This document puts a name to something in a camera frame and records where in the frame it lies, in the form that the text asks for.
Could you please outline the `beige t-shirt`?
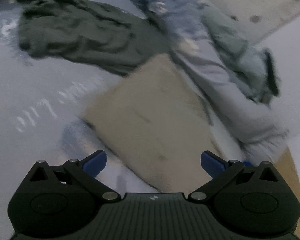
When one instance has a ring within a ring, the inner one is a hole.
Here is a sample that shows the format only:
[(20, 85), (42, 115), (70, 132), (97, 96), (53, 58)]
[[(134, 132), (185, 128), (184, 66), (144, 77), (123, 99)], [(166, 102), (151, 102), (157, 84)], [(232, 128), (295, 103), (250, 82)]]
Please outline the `beige t-shirt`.
[(189, 194), (210, 181), (201, 154), (219, 149), (200, 98), (167, 54), (158, 54), (93, 99), (83, 119), (148, 185)]

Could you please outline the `teal green blanket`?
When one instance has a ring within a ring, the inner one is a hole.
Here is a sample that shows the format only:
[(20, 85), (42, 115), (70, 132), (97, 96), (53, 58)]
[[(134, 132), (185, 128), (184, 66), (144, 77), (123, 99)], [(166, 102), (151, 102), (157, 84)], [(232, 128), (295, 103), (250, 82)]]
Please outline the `teal green blanket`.
[(235, 21), (213, 4), (202, 9), (202, 23), (231, 81), (247, 98), (268, 105), (279, 96), (279, 78), (269, 49), (256, 48)]

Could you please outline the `wooden headboard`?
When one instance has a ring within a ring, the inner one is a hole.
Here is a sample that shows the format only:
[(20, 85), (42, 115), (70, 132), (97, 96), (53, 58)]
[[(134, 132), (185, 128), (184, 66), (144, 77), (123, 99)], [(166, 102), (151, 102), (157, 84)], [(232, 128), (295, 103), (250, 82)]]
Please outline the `wooden headboard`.
[[(293, 157), (287, 147), (284, 153), (281, 155), (278, 162), (275, 163), (276, 169), (279, 171), (281, 176), (284, 178), (288, 186), (291, 188), (293, 193), (296, 195), (300, 202), (300, 180), (294, 164)], [(295, 234), (300, 238), (300, 218), (298, 225), (295, 230)]]

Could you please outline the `light blue patterned duvet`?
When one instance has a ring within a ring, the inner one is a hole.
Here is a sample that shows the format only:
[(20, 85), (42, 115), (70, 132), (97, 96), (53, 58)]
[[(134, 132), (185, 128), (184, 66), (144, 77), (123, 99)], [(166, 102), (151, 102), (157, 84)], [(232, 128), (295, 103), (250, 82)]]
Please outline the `light blue patterned duvet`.
[(287, 131), (270, 104), (247, 98), (230, 79), (207, 28), (202, 9), (208, 0), (130, 0), (152, 16), (170, 41), (171, 55), (208, 97), (215, 113), (253, 165), (276, 162)]

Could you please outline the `grey-green garment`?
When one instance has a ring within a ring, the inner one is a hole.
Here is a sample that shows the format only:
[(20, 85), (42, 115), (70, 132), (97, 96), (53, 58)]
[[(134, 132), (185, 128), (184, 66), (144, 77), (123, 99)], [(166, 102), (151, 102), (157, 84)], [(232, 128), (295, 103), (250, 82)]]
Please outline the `grey-green garment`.
[(19, 21), (19, 46), (34, 58), (62, 57), (126, 76), (151, 57), (169, 51), (167, 38), (153, 20), (106, 3), (17, 2), (25, 5)]

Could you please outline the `royal blue garment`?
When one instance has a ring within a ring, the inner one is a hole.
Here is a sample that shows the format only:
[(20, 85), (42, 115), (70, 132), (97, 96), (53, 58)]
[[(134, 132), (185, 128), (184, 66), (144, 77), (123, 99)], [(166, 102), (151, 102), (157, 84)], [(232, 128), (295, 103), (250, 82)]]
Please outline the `royal blue garment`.
[(253, 166), (250, 162), (248, 161), (243, 161), (243, 164), (246, 166), (246, 167), (249, 167), (249, 166)]

